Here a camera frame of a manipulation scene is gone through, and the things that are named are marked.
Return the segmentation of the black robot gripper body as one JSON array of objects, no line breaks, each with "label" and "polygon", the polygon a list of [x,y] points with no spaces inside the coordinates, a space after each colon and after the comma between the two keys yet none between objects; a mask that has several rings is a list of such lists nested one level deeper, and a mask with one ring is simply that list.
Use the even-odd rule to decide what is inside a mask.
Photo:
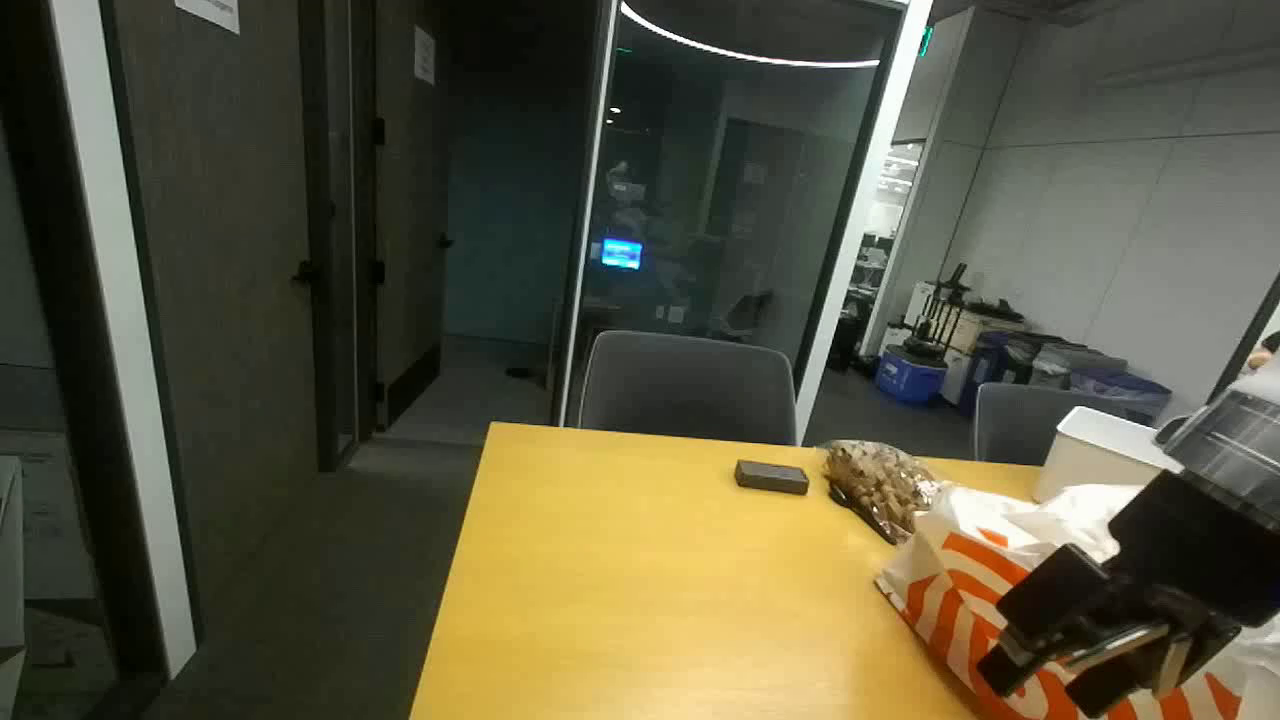
[{"label": "black robot gripper body", "polygon": [[1181,687],[1280,606],[1276,518],[1196,472],[1155,477],[1107,530],[1122,541],[1098,561],[1107,585],[1070,622],[1132,622],[1132,637],[1104,646],[1104,676],[1070,681],[1079,711],[1107,711],[1137,687]]}]

